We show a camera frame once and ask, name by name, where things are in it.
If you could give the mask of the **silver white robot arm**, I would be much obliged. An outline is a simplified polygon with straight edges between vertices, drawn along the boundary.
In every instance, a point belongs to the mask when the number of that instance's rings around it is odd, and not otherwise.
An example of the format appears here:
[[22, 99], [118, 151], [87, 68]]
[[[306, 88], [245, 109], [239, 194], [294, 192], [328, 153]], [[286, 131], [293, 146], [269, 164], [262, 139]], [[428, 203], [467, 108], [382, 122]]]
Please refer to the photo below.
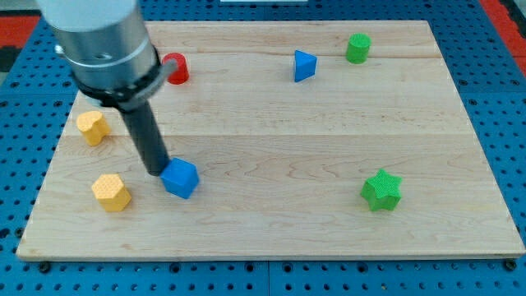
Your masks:
[[149, 99], [177, 69], [161, 62], [137, 0], [38, 0], [58, 41], [55, 51], [71, 67], [92, 104], [116, 109], [147, 172], [158, 176], [169, 156]]

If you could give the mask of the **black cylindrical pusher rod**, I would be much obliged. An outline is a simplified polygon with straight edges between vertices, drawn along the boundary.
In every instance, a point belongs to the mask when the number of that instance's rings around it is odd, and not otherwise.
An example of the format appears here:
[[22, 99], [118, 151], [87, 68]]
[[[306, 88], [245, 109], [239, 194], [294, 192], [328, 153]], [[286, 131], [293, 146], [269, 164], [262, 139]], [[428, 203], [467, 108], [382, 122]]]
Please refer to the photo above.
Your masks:
[[121, 116], [147, 173], [158, 177], [170, 158], [150, 103], [146, 101], [136, 109], [121, 112]]

